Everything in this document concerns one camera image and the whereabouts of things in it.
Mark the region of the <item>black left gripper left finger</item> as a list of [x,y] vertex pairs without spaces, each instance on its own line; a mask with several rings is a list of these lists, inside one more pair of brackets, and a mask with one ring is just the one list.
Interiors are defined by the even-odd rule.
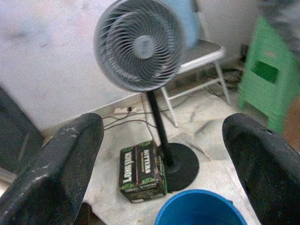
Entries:
[[73,225],[103,137],[96,113],[62,126],[0,197],[0,225]]

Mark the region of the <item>white power strip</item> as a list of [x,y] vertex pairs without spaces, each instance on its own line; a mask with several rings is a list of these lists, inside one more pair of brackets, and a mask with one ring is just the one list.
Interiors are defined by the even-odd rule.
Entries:
[[136,107],[128,106],[128,107],[123,107],[123,108],[116,108],[113,113],[118,115],[118,114],[130,114],[130,113],[136,113],[136,112],[137,112]]

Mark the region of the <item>grey pedestal fan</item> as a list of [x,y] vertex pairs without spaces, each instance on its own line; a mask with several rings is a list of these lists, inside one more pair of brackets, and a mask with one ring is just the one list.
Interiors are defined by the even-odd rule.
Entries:
[[161,143],[167,190],[186,188],[198,174],[198,158],[188,146],[168,141],[155,97],[182,63],[180,20],[161,0],[117,0],[100,16],[93,44],[108,80],[121,89],[146,93]]

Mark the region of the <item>light blue cloth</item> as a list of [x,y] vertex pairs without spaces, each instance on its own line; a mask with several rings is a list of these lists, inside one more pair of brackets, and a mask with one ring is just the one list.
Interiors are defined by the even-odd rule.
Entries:
[[182,22],[186,46],[192,48],[199,37],[199,24],[195,16],[194,4],[191,0],[174,0],[174,7]]

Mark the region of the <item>dark grey bulky bag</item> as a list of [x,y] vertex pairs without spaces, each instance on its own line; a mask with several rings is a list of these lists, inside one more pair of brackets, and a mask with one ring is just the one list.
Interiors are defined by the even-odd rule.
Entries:
[[0,168],[19,174],[41,152],[44,137],[0,87]]

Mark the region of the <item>grey patterned cloth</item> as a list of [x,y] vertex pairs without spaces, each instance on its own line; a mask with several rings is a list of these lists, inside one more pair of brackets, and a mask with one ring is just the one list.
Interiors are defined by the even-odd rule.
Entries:
[[300,54],[300,0],[259,0],[265,20]]

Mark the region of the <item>blue plastic bucket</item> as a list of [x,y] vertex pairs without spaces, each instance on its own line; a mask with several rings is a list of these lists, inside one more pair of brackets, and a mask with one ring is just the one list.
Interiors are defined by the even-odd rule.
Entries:
[[202,189],[182,191],[160,209],[154,225],[247,225],[233,203]]

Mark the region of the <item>black green Long Jack box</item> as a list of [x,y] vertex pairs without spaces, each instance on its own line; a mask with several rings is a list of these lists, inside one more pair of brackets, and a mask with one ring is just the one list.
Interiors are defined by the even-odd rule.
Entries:
[[157,149],[151,140],[120,151],[119,190],[132,203],[166,195],[165,167]]

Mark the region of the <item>white metal folding chair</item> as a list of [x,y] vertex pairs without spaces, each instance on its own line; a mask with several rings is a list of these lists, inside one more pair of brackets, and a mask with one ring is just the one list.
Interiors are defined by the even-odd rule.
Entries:
[[[171,6],[172,9],[176,13],[176,9],[174,7],[174,0],[163,0],[163,1],[167,5]],[[177,120],[175,117],[173,106],[171,104],[171,100],[173,100],[173,99],[176,99],[176,98],[179,98],[179,97],[182,97],[185,95],[189,95],[193,92],[196,92],[201,89],[205,89],[216,83],[220,83],[221,87],[223,89],[223,93],[225,95],[225,99],[226,99],[227,103],[230,104],[228,88],[227,88],[225,80],[224,80],[223,71],[219,64],[219,61],[225,57],[225,48],[221,45],[211,42],[207,23],[205,21],[205,15],[201,10],[200,3],[198,2],[198,0],[191,0],[191,1],[194,4],[195,16],[196,16],[196,18],[198,20],[198,24],[199,24],[199,37],[196,42],[196,45],[194,45],[192,48],[187,48],[187,46],[186,46],[185,57],[184,57],[182,65],[180,66],[178,74],[184,74],[186,72],[201,68],[208,64],[213,64],[216,69],[216,72],[217,72],[217,78],[214,78],[208,82],[205,82],[194,88],[191,88],[189,90],[186,90],[184,92],[181,92],[181,93],[173,95],[173,96],[168,95],[168,92],[165,87],[162,87],[160,89],[163,94],[163,97],[165,99],[168,110],[171,114],[172,123],[175,127],[178,126],[178,123],[177,123]]]

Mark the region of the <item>brown wooden furniture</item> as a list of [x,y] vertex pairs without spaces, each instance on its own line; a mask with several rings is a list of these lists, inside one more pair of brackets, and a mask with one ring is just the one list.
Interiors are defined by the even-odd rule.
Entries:
[[300,152],[300,96],[289,107],[283,137],[296,151]]

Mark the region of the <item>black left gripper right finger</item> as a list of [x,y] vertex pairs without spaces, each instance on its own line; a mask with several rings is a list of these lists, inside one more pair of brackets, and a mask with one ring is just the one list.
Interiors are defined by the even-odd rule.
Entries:
[[300,154],[243,113],[225,118],[225,147],[262,225],[300,225]]

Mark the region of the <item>green plastic stool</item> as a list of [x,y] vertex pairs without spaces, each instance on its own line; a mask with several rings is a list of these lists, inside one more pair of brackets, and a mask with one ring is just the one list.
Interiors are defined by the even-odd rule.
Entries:
[[300,93],[299,62],[281,35],[258,17],[239,84],[239,108],[249,103],[281,133],[287,110]]

